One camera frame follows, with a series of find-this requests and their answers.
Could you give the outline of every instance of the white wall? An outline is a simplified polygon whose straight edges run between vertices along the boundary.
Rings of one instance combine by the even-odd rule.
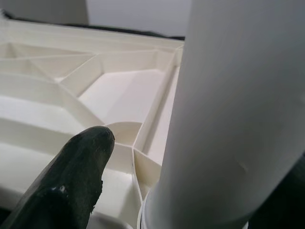
[[[192,0],[87,0],[89,23],[184,36]]]

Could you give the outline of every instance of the black surface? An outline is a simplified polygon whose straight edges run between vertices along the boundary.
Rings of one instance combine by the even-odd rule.
[[[0,228],[85,229],[113,147],[114,136],[106,127],[91,127],[71,138]]]
[[[0,225],[4,222],[4,220],[9,216],[10,211],[0,208]]]
[[[305,155],[253,215],[249,229],[305,229]]]

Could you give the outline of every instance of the white plastic tray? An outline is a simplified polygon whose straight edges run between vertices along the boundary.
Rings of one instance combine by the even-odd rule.
[[[14,21],[0,32],[0,207],[69,138],[105,125],[116,144],[88,228],[136,228],[159,178],[183,42]]]

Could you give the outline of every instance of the white plastic pipe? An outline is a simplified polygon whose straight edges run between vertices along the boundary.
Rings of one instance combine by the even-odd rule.
[[[305,1],[194,0],[143,229],[240,229],[305,149]]]

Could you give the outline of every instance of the white cylinder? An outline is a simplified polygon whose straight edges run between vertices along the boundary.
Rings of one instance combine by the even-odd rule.
[[[305,1],[194,0],[146,229],[241,229],[305,149]]]

